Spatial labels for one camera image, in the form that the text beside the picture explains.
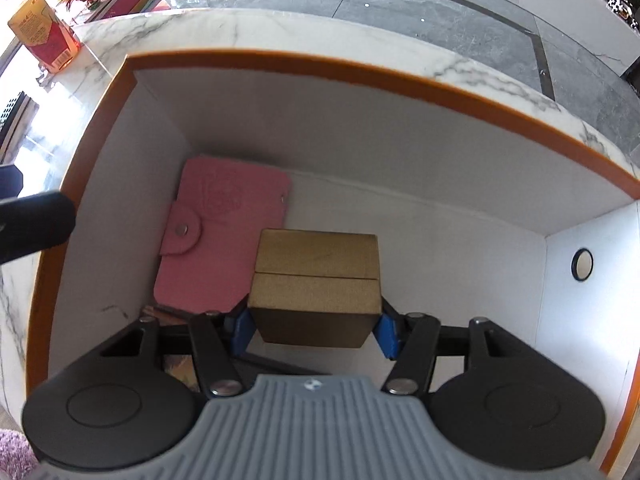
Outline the pink leather card wallet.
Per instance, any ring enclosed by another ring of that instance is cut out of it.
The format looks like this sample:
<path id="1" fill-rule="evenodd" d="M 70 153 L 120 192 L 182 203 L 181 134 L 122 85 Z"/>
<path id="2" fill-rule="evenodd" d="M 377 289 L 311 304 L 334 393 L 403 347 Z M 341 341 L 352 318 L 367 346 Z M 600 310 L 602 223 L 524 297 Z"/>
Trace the pink leather card wallet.
<path id="1" fill-rule="evenodd" d="M 290 187 L 279 169 L 188 159 L 160 244 L 155 301 L 191 314 L 231 311 L 250 290 L 260 234 L 283 226 Z"/>

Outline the yellow red carton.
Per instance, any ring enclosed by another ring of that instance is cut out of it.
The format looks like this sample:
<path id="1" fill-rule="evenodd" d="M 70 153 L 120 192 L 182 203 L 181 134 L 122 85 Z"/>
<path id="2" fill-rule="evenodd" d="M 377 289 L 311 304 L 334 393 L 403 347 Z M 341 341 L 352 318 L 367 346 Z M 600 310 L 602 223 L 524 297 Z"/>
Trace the yellow red carton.
<path id="1" fill-rule="evenodd" d="M 81 50 L 81 43 L 47 0 L 25 0 L 8 21 L 9 29 L 50 74 L 62 72 Z"/>

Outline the orange cardboard storage box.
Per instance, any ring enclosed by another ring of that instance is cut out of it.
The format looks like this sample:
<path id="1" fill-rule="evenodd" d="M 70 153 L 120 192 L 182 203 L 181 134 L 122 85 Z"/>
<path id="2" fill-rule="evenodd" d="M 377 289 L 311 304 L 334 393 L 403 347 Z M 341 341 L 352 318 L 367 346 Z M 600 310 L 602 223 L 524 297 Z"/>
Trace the orange cardboard storage box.
<path id="1" fill-rule="evenodd" d="M 378 237 L 397 307 L 493 314 L 528 341 L 563 299 L 544 239 L 575 226 L 613 266 L 637 225 L 639 171 L 574 118 L 529 117 L 405 70 L 246 49 L 133 55 L 93 114 L 63 181 L 79 214 L 44 255 L 36 311 L 60 370 L 151 296 L 186 159 L 245 157 L 292 180 L 293 229 Z"/>

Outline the brown cardboard small box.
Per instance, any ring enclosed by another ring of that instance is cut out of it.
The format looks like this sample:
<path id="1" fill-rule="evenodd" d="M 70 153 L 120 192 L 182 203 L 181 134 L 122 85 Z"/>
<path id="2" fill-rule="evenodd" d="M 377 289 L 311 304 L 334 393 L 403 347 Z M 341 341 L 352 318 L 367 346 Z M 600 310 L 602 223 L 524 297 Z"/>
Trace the brown cardboard small box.
<path id="1" fill-rule="evenodd" d="M 247 307 L 267 344 L 362 347 L 382 314 L 378 238 L 263 230 Z"/>

